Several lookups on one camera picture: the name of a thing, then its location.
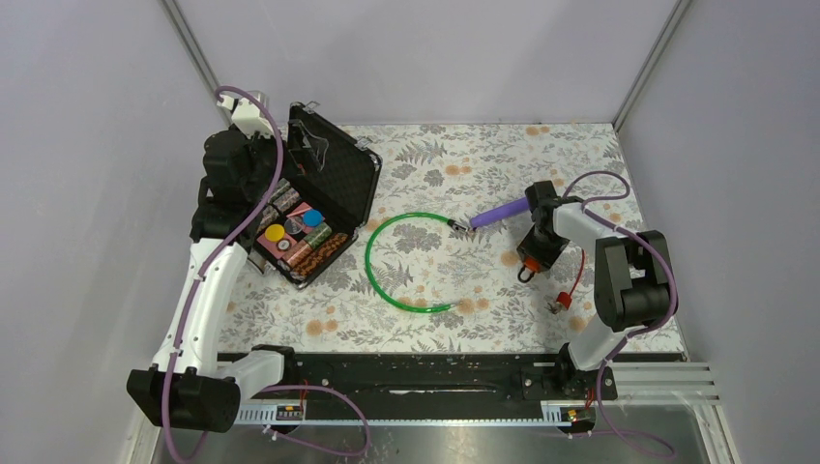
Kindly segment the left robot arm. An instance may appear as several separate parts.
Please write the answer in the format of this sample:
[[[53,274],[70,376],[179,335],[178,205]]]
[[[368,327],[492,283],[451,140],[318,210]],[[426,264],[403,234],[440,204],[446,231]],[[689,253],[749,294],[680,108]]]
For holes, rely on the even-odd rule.
[[[127,392],[154,426],[223,433],[240,405],[268,389],[286,397],[300,384],[297,367],[274,348],[254,348],[218,365],[223,319],[246,265],[261,212],[273,196],[284,147],[278,132],[245,134],[236,126],[204,143],[190,262],[161,348],[146,369],[134,369]]]

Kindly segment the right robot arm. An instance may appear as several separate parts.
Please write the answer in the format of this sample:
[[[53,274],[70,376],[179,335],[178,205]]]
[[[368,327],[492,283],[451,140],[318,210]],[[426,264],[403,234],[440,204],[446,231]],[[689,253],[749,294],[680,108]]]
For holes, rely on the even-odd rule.
[[[617,226],[581,198],[559,195],[549,181],[527,188],[525,202],[533,225],[517,247],[520,282],[550,270],[570,243],[594,260],[596,314],[561,348],[547,375],[553,390],[578,398],[601,383],[600,370],[630,337],[674,314],[678,297],[668,247],[658,231],[635,233]]]

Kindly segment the orange black padlock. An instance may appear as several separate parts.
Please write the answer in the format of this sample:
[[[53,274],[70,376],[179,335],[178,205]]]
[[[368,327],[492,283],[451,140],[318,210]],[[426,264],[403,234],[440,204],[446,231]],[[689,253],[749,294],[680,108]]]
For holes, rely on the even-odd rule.
[[[529,283],[537,274],[541,272],[540,263],[533,257],[526,257],[517,273],[517,280],[520,283]]]

